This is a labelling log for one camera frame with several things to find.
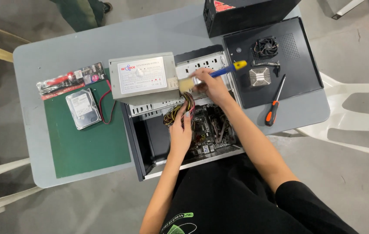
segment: red cable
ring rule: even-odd
[[[104,122],[104,124],[108,125],[111,120],[112,120],[112,113],[114,112],[114,108],[115,108],[115,104],[116,104],[116,100],[114,102],[114,106],[112,107],[112,110],[111,110],[111,117],[109,118],[109,122],[105,122],[104,120],[104,115],[102,114],[102,105],[101,105],[101,102],[102,102],[102,99],[104,99],[104,97],[110,93],[112,91],[112,87],[111,87],[111,83],[109,83],[109,81],[107,80],[107,83],[108,83],[108,86],[109,86],[109,90],[108,92],[106,92],[105,94],[102,95],[102,97],[99,99],[99,110],[100,110],[100,113],[101,113],[101,118],[102,118],[102,121]]]

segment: black shirt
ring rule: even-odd
[[[161,234],[357,233],[303,183],[275,193],[244,154],[179,173]]]

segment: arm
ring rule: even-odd
[[[177,113],[176,120],[182,118],[185,107],[186,102]],[[145,211],[139,231],[140,234],[159,233],[163,221],[166,218],[167,211],[170,208],[179,169],[192,141],[190,113],[186,112],[183,119],[184,128],[182,127],[182,121],[175,121],[169,128],[171,137],[170,152],[167,156],[166,166],[161,173],[159,183]]]
[[[193,75],[205,82],[202,89],[212,101],[222,108],[231,122],[244,150],[258,172],[276,192],[286,181],[299,179],[291,172],[283,158],[268,138],[244,114],[238,106],[220,77],[212,78],[212,69],[200,68]]]

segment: green pants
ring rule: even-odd
[[[56,3],[63,18],[76,31],[102,26],[104,3],[98,0],[50,0]]]

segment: gray floor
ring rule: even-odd
[[[328,18],[339,1],[302,0],[300,9],[321,72],[346,83],[369,83],[369,0],[343,18]],[[115,1],[107,24],[180,8],[203,0]],[[0,0],[0,28],[38,41],[73,32],[47,0]],[[19,42],[0,36],[12,51]],[[28,156],[11,63],[0,61],[0,164]],[[369,113],[369,94],[346,109]],[[330,139],[369,146],[369,133],[329,131]],[[341,218],[369,233],[369,154],[310,137],[271,136],[293,172]],[[7,206],[0,233],[137,233],[157,179],[138,182],[134,168],[41,191]],[[0,196],[34,186],[29,167],[0,175]]]

